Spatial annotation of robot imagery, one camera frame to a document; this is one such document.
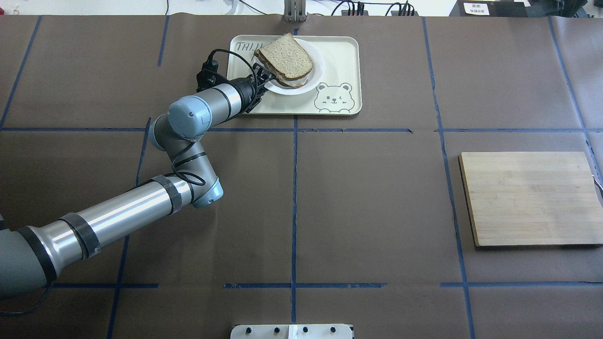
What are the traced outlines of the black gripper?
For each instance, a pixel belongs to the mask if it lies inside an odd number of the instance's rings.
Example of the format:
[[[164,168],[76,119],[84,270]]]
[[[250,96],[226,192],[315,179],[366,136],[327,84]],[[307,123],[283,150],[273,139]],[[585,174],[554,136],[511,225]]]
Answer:
[[[267,92],[266,84],[276,79],[272,72],[260,64],[253,64],[250,71],[250,75],[245,79],[251,85],[252,94],[243,113],[250,113],[262,101],[262,96]]]

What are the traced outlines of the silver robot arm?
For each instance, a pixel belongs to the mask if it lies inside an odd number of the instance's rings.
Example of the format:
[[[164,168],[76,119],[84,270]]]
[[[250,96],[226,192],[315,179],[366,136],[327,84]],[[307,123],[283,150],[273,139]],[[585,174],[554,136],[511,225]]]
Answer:
[[[171,171],[42,227],[1,226],[1,298],[49,287],[61,271],[128,234],[192,205],[204,208],[223,189],[201,140],[209,129],[256,107],[275,77],[260,64],[250,75],[228,80],[206,62],[197,92],[178,99],[149,127],[149,140],[170,159]]]

